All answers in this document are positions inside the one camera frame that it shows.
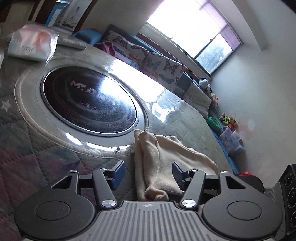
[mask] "butterfly print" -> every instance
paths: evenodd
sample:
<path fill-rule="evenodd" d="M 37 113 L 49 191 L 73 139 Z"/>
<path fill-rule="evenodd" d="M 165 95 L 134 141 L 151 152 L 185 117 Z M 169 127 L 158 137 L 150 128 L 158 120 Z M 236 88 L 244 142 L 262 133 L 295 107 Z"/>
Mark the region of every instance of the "butterfly print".
<path fill-rule="evenodd" d="M 151 54 L 153 54 L 153 55 L 157 55 L 158 57 L 161 57 L 161 58 L 163 58 L 163 55 L 161 55 L 161 54 L 158 54 L 158 53 L 154 53 L 154 52 L 150 52 Z"/>
<path fill-rule="evenodd" d="M 186 66 L 182 66 L 182 69 L 180 71 L 180 74 L 183 74 L 185 70 L 186 70 Z"/>
<path fill-rule="evenodd" d="M 128 41 L 126 41 L 123 37 L 118 36 L 116 39 L 113 39 L 115 43 L 119 43 L 122 47 L 126 48 L 128 46 Z"/>
<path fill-rule="evenodd" d="M 135 61 L 131 60 L 131 62 L 127 64 L 140 71 L 139 65 Z"/>
<path fill-rule="evenodd" d="M 163 82 L 166 82 L 169 85 L 174 82 L 174 79 L 169 79 L 165 77 L 163 74 L 159 74 L 159 77 L 162 79 Z"/>
<path fill-rule="evenodd" d="M 109 36 L 110 36 L 111 32 L 109 31 L 106 36 L 104 37 L 104 40 L 108 40 L 109 39 Z"/>
<path fill-rule="evenodd" d="M 142 52 L 143 52 L 143 54 L 146 56 L 148 53 L 149 53 L 149 51 L 147 50 L 147 49 L 145 49 L 145 48 L 143 48 L 143 47 L 141 47 L 141 46 L 139 46 L 139 45 L 133 45 L 133 46 L 131 46 L 131 49 L 138 49 L 138 50 L 142 50 Z"/>
<path fill-rule="evenodd" d="M 177 84 L 178 84 L 178 81 L 180 80 L 177 76 L 175 77 L 175 79 L 176 79 L 176 83 L 175 83 L 175 85 L 177 86 Z"/>
<path fill-rule="evenodd" d="M 137 56 L 135 57 L 132 53 L 130 53 L 128 55 L 128 58 L 135 61 L 137 64 L 140 64 L 141 63 L 141 59 L 140 58 L 137 58 Z"/>
<path fill-rule="evenodd" d="M 145 75 L 147 75 L 148 77 L 150 77 L 151 79 L 158 81 L 158 75 L 157 73 L 149 70 L 149 69 L 144 69 Z"/>
<path fill-rule="evenodd" d="M 146 66 L 149 68 L 149 69 L 152 69 L 152 70 L 157 70 L 157 67 L 159 67 L 161 64 L 161 61 L 157 61 L 155 63 L 152 62 L 152 59 L 150 57 L 148 57 L 147 59 L 147 64 Z"/>
<path fill-rule="evenodd" d="M 116 52 L 118 52 L 118 53 L 122 54 L 124 57 L 126 57 L 126 55 L 125 55 L 125 53 L 124 53 L 123 50 L 117 48 L 115 45 L 113 45 L 113 47 L 114 47 L 114 50 L 115 50 Z"/>
<path fill-rule="evenodd" d="M 178 64 L 175 64 L 175 65 L 171 66 L 171 65 L 170 65 L 170 61 L 169 61 L 168 59 L 166 59 L 166 60 L 165 60 L 165 66 L 164 66 L 163 70 L 164 70 L 164 71 L 170 70 L 170 72 L 171 72 L 172 74 L 174 74 L 174 73 L 175 73 L 175 69 L 177 69 L 178 67 L 179 67 Z"/>

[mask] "pink curtain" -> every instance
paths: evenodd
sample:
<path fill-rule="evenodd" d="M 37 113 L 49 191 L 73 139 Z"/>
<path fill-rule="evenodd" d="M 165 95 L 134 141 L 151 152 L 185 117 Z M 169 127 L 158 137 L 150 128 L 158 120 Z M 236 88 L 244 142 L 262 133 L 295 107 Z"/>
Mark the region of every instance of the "pink curtain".
<path fill-rule="evenodd" d="M 207 3 L 207 0 L 195 0 L 199 4 L 200 8 Z"/>
<path fill-rule="evenodd" d="M 239 40 L 229 26 L 224 28 L 220 34 L 226 40 L 232 50 L 235 50 L 240 45 Z"/>
<path fill-rule="evenodd" d="M 203 12 L 206 16 L 209 16 L 215 23 L 218 31 L 220 32 L 226 25 L 226 21 L 220 15 L 220 13 L 208 2 L 206 3 L 200 11 Z"/>

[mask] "beige towel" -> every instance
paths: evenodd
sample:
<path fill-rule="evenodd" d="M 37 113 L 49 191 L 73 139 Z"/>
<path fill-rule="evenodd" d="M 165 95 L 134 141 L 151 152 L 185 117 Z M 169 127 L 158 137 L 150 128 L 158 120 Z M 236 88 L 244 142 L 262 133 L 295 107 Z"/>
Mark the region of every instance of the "beige towel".
<path fill-rule="evenodd" d="M 158 136 L 135 130 L 135 178 L 139 201 L 167 201 L 163 190 L 181 193 L 173 174 L 172 163 L 197 168 L 208 175 L 217 175 L 217 165 L 206 155 L 185 147 L 174 136 Z"/>

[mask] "black glass cooktop surface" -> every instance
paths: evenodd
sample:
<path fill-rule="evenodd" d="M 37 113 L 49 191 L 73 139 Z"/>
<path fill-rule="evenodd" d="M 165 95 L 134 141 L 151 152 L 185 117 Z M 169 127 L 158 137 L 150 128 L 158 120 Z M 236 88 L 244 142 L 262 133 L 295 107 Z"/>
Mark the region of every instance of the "black glass cooktop surface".
<path fill-rule="evenodd" d="M 94 70 L 68 66 L 41 83 L 47 107 L 80 131 L 103 136 L 130 132 L 138 121 L 133 97 L 115 80 Z"/>

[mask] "blue pillow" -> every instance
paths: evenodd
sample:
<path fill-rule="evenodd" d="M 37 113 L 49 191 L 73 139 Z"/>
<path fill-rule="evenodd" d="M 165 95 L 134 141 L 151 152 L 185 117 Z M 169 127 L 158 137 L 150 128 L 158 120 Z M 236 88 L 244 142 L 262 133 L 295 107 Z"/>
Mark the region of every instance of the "blue pillow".
<path fill-rule="evenodd" d="M 81 39 L 90 45 L 94 45 L 95 43 L 99 42 L 103 34 L 94 28 L 89 28 L 73 33 L 72 36 Z"/>

